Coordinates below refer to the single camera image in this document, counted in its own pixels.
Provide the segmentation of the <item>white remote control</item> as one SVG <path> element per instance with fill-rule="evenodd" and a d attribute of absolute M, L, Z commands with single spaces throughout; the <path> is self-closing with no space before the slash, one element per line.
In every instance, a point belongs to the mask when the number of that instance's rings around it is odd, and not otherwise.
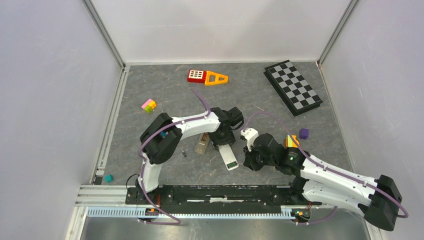
<path fill-rule="evenodd" d="M 220 155 L 222 157 L 222 160 L 224 162 L 224 165 L 225 165 L 225 167 L 226 167 L 226 169 L 228 171 L 232 171 L 232 170 L 234 170 L 234 169 L 236 169 L 236 168 L 239 167 L 239 163 L 238 163 L 238 165 L 236 167 L 233 167 L 233 168 L 228 168 L 227 167 L 227 164 L 229 164 L 229 163 L 238 162 L 237 159 L 236 159 L 236 157 L 235 157 L 235 155 L 234 155 L 234 153 L 233 153 L 233 151 L 232 151 L 232 148 L 230 147 L 229 144 L 219 145 L 218 146 L 218 151 L 219 151 L 219 153 L 220 153 Z"/>

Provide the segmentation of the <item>green battery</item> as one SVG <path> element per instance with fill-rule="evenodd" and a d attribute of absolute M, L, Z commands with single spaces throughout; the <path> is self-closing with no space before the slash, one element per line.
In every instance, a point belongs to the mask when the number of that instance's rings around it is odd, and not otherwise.
<path fill-rule="evenodd" d="M 228 163 L 227 164 L 227 167 L 230 169 L 230 168 L 236 168 L 237 167 L 237 165 L 238 165 L 238 162 L 237 161 L 233 161 L 233 162 L 230 162 L 230 163 Z"/>

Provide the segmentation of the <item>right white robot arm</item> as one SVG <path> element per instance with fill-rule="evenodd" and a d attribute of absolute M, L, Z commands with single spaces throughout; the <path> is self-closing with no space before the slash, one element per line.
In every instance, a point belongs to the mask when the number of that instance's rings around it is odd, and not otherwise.
<path fill-rule="evenodd" d="M 402 195 L 391 177 L 350 172 L 297 147 L 284 147 L 271 134 L 253 128 L 241 131 L 240 138 L 246 141 L 244 166 L 253 171 L 271 166 L 295 177 L 288 191 L 293 203 L 330 204 L 364 217 L 379 229 L 395 229 Z"/>

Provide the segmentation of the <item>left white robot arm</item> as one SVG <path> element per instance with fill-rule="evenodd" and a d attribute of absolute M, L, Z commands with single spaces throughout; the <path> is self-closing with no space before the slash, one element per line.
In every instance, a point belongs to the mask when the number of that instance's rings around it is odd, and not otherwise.
<path fill-rule="evenodd" d="M 231 146 L 236 141 L 234 131 L 243 124 L 244 116 L 237 107 L 230 110 L 213 107 L 204 113 L 186 117 L 170 117 L 167 113 L 158 115 L 139 138 L 141 148 L 138 155 L 143 160 L 138 177 L 139 199 L 145 204 L 156 200 L 162 165 L 173 156 L 180 141 L 188 137 L 206 133 L 226 169 L 238 168 Z"/>

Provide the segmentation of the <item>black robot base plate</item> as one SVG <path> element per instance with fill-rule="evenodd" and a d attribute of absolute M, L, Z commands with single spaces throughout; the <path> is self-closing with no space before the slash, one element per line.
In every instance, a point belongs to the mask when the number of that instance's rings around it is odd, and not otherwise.
<path fill-rule="evenodd" d="M 288 185 L 160 185 L 147 196 L 130 187 L 125 204 L 147 205 L 147 197 L 169 214 L 265 214 L 309 204 Z"/>

